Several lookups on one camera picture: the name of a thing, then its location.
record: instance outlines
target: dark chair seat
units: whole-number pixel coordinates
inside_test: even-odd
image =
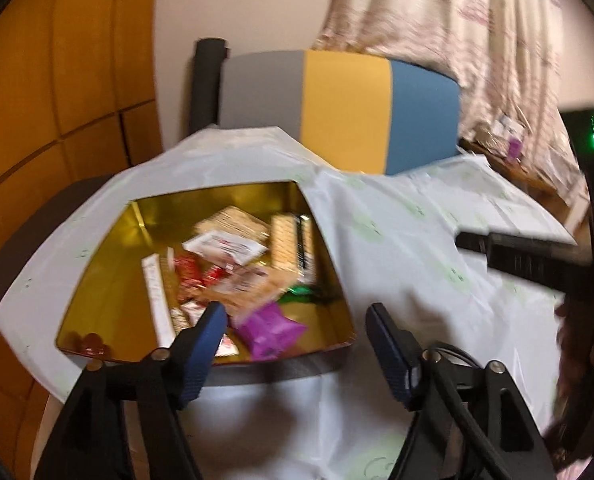
[[[62,189],[15,231],[0,250],[0,302],[39,246],[111,177],[87,178]]]

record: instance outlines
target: chair backrest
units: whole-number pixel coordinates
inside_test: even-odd
[[[349,52],[226,60],[223,128],[279,126],[333,166],[396,174],[456,154],[459,86],[402,61]]]

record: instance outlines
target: floral curtain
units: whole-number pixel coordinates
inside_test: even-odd
[[[559,0],[333,0],[314,47],[402,59],[455,78],[462,137],[506,114],[529,126],[527,169],[548,175],[560,192],[576,182],[557,110]],[[562,174],[561,160],[571,174]]]

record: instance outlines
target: gray stripe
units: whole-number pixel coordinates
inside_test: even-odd
[[[254,52],[228,59],[221,73],[219,126],[301,130],[303,50]]]

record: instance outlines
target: yellow stripe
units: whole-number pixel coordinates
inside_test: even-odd
[[[307,50],[301,143],[340,170],[381,174],[386,168],[391,101],[387,59]]]

